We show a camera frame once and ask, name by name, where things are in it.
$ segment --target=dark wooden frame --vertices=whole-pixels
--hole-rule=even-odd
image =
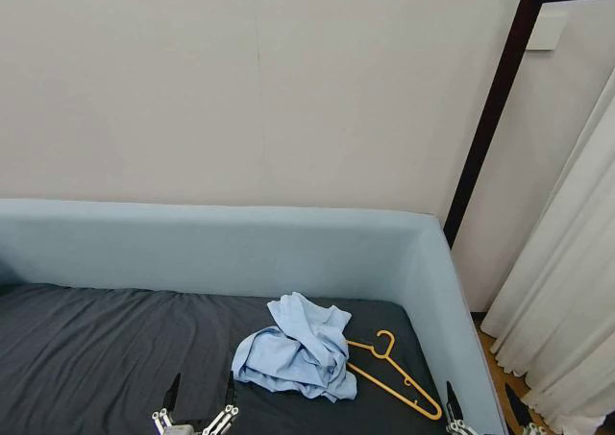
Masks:
[[[517,76],[540,9],[544,3],[562,1],[573,0],[521,0],[519,2],[444,225],[444,234],[451,247],[479,179],[480,168],[487,157],[489,145],[502,117],[506,100]]]

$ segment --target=light blue bed frame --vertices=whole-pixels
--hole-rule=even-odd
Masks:
[[[480,435],[506,433],[449,248],[432,216],[0,200],[0,279],[393,301],[412,321],[441,400],[447,401],[449,380],[466,423]]]

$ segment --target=light switch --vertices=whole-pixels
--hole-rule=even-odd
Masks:
[[[567,21],[568,14],[565,11],[544,11],[538,14],[538,20],[536,20],[526,50],[552,51],[555,49]]]

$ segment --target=bed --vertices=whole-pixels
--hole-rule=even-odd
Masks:
[[[175,373],[176,416],[221,408],[234,349],[292,291],[353,314],[428,393],[451,382],[478,433],[503,419],[437,220],[393,211],[0,200],[0,420],[9,433],[156,433]],[[369,352],[362,369],[401,390]],[[403,392],[413,397],[407,388]],[[237,384],[232,433],[444,434],[358,378],[330,403]]]

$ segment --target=white curtain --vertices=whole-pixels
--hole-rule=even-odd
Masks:
[[[615,73],[483,331],[551,428],[593,434],[615,410]]]

